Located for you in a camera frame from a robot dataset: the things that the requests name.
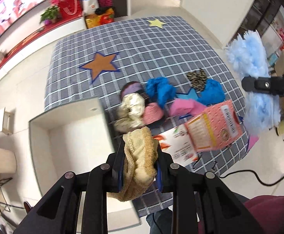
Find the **light blue fluffy cloth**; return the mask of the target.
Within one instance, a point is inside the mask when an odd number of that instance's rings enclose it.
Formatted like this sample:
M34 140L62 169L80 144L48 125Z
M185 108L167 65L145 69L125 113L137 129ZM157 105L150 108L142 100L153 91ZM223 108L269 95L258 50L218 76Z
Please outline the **light blue fluffy cloth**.
M225 53L240 80L270 78L266 50L258 32L249 30L239 34L225 48ZM248 92L244 101L243 124L249 134L259 135L280 123L278 96Z

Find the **beige knitted hat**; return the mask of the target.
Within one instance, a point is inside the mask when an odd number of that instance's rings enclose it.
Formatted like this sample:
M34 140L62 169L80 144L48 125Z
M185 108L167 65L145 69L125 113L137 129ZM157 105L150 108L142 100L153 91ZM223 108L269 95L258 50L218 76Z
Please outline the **beige knitted hat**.
M123 141L123 188L118 193L107 193L107 197L120 202L137 199L151 186L157 174L154 165L158 158L158 141L148 127L126 133Z

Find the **blue sparkly cloth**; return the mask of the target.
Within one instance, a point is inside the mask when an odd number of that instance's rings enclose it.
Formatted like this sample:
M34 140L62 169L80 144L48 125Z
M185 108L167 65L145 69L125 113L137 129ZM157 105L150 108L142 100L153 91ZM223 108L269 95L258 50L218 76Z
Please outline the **blue sparkly cloth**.
M161 109L165 104L176 97L176 89L165 77L149 79L146 83L146 94L150 99L156 102Z

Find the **white storage box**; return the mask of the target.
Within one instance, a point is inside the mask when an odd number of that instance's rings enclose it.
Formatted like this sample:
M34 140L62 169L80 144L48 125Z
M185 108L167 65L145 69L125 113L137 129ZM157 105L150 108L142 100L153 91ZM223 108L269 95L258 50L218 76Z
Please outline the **white storage box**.
M97 98L64 104L33 118L29 141L42 197L66 172L90 172L118 150ZM76 233L82 233L82 213L80 206ZM119 231L139 226L140 219L130 201L107 197L107 224L108 232Z

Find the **pink patterned box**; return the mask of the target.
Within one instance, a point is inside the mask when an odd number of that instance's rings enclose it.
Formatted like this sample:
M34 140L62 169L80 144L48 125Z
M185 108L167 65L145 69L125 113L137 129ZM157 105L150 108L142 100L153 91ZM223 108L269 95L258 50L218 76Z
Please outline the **pink patterned box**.
M222 150L243 134L231 100L205 108L185 127L197 152Z

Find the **dark glass cabinet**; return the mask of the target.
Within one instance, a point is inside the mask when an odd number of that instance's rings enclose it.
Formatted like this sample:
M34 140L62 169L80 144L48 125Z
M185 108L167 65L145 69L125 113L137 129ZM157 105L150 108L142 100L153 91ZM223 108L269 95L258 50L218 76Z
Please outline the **dark glass cabinet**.
M242 35L247 30L256 30L262 36L270 26L280 6L279 0L254 0L237 33Z

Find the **leopard print cloth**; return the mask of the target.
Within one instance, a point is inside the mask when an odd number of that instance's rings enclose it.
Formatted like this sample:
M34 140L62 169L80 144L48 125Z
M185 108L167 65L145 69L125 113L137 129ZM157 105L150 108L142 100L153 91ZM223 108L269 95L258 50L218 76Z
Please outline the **leopard print cloth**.
M207 75L203 69L187 72L186 76L189 79L191 86L196 91L203 91L205 89Z

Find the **small white stool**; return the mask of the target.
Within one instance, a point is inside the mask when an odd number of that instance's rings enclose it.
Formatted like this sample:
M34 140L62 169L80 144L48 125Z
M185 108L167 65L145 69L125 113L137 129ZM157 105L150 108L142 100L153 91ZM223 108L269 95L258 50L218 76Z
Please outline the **small white stool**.
M7 136L13 134L14 113L7 111L6 108L0 109L0 133Z

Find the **pink fuzzy sock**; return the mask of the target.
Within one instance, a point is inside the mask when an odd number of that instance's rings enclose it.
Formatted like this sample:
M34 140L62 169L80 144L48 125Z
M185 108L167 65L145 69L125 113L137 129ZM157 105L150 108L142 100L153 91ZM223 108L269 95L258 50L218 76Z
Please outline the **pink fuzzy sock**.
M145 125L159 121L164 116L163 110L157 103L150 103L145 107L143 113L143 122Z

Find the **grey checked star rug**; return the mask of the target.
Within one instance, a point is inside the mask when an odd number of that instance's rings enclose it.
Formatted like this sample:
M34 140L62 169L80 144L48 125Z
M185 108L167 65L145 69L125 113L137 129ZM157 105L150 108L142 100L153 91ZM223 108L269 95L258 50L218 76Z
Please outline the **grey checked star rug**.
M237 115L244 116L244 96L228 67L208 42L180 16L161 16L109 23L71 34L55 45L46 81L45 109L98 97L109 127L116 120L120 90L131 81L145 85L164 77L187 94L186 74L203 69L218 81Z

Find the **white red tv cabinet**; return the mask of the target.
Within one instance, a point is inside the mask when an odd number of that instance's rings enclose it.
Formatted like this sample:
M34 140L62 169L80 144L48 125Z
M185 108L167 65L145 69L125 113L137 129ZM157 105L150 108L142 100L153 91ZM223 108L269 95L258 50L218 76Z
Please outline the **white red tv cabinet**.
M60 21L59 23L46 27L34 37L30 38L22 47L15 48L12 55L4 59L0 64L0 81L24 59L46 45L57 41L65 36L71 35L86 29L84 17L80 14L75 18Z

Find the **yellow fruit carton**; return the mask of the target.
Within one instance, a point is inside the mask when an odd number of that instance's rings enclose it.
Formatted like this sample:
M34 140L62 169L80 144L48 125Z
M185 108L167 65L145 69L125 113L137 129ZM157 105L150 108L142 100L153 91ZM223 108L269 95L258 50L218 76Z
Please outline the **yellow fruit carton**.
M108 8L103 14L97 15L87 15L85 17L86 27L94 28L104 24L114 22L115 13L112 8Z

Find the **potted green plant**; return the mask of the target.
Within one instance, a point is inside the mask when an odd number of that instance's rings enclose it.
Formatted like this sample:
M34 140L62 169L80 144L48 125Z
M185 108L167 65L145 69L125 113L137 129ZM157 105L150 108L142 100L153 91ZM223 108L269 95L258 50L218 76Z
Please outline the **potted green plant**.
M48 7L40 17L40 23L44 25L55 24L59 18L60 10L57 5Z

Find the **red gift bag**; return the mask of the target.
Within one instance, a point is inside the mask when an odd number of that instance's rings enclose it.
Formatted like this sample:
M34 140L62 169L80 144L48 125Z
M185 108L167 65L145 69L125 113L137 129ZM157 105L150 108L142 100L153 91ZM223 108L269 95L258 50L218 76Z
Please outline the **red gift bag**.
M61 18L64 20L82 16L80 0L49 0L51 5L59 8Z

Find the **white paper bag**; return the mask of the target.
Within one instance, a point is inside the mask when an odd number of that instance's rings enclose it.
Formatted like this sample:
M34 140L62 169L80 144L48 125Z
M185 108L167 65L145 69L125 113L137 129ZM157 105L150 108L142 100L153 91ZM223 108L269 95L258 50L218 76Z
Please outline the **white paper bag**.
M98 0L82 0L83 12L85 16L95 14L99 8Z

